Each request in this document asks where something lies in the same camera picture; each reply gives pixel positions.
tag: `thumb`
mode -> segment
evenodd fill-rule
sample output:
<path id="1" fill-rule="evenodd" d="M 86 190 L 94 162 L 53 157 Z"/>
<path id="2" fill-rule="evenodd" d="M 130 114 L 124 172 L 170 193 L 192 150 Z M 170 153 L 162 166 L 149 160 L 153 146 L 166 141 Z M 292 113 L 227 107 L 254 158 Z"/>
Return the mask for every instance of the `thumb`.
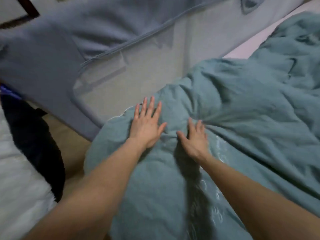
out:
<path id="1" fill-rule="evenodd" d="M 177 133 L 179 139 L 181 140 L 181 142 L 188 140 L 182 131 L 178 130 L 176 133 Z"/>
<path id="2" fill-rule="evenodd" d="M 163 124 L 161 124 L 161 125 L 159 126 L 159 129 L 158 129 L 158 135 L 159 135 L 159 136 L 160 136 L 160 135 L 162 134 L 162 132 L 165 130 L 167 124 L 168 124 L 168 123 L 165 122 L 165 123 L 163 123 Z"/>

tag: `pink mattress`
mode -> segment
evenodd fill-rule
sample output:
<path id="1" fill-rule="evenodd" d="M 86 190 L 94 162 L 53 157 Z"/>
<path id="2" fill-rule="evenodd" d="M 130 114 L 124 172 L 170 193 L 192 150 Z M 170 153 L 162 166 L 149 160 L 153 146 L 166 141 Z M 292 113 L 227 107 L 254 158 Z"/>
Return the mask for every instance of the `pink mattress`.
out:
<path id="1" fill-rule="evenodd" d="M 296 8 L 294 11 L 289 13 L 284 18 L 270 25 L 268 28 L 262 30 L 261 32 L 259 32 L 258 34 L 256 34 L 255 36 L 253 36 L 252 38 L 244 42 L 242 45 L 235 48 L 229 54 L 224 56 L 224 58 L 242 58 L 242 59 L 249 58 L 252 55 L 252 53 L 256 49 L 258 49 L 259 45 L 267 39 L 267 37 L 274 31 L 274 29 L 280 23 L 282 23 L 284 20 L 291 17 L 292 15 L 295 15 L 297 13 L 304 12 L 304 11 L 320 13 L 320 0 L 312 0 Z"/>

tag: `person's left hand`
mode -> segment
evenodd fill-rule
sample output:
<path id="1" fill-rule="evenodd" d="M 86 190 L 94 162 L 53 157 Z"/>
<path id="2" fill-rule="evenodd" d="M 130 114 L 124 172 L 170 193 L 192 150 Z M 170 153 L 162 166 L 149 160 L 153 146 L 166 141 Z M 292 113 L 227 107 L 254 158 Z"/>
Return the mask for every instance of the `person's left hand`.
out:
<path id="1" fill-rule="evenodd" d="M 155 110 L 153 117 L 151 116 L 155 105 L 154 96 L 152 96 L 150 99 L 148 109 L 147 102 L 148 99 L 145 97 L 143 100 L 140 115 L 140 105 L 136 105 L 129 138 L 136 139 L 139 143 L 142 143 L 143 146 L 145 146 L 145 148 L 150 148 L 153 147 L 155 143 L 158 141 L 167 123 L 163 123 L 162 125 L 158 126 L 158 119 L 161 113 L 161 102 L 158 103 L 157 109 Z"/>

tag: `person's left arm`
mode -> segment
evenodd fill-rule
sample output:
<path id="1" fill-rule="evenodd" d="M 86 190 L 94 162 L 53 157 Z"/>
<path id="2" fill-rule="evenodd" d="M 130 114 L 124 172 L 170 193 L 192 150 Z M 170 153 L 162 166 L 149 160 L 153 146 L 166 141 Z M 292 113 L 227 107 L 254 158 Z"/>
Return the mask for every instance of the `person's left arm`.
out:
<path id="1" fill-rule="evenodd" d="M 102 228 L 105 235 L 111 226 L 130 175 L 141 154 L 154 146 L 166 123 L 158 126 L 161 102 L 152 117 L 154 97 L 147 109 L 147 98 L 135 107 L 127 141 L 86 177 L 68 198 L 62 200 L 27 234 L 24 240 L 73 239 L 86 230 Z"/>

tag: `hand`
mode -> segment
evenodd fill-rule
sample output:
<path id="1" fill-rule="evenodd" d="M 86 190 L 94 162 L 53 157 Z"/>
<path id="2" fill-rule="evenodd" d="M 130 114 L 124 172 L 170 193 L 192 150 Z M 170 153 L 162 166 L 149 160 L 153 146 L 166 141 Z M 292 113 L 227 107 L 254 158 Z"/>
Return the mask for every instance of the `hand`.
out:
<path id="1" fill-rule="evenodd" d="M 137 104 L 134 111 L 134 119 L 131 124 L 130 136 L 129 138 L 136 139 L 145 148 L 150 148 L 155 145 L 155 143 L 160 138 L 161 133 L 164 131 L 167 123 L 163 123 L 158 127 L 158 119 L 161 113 L 161 102 L 158 103 L 158 107 L 154 112 L 153 117 L 151 117 L 155 98 L 154 96 L 150 99 L 149 108 L 147 109 L 147 98 L 145 97 L 142 104 L 141 113 L 139 116 L 140 105 Z"/>
<path id="2" fill-rule="evenodd" d="M 201 158 L 208 154 L 208 137 L 205 133 L 205 126 L 201 120 L 198 121 L 197 125 L 194 126 L 192 119 L 189 118 L 189 140 L 181 131 L 177 131 L 177 135 L 181 140 L 183 148 L 186 153 L 196 162 L 200 162 Z"/>

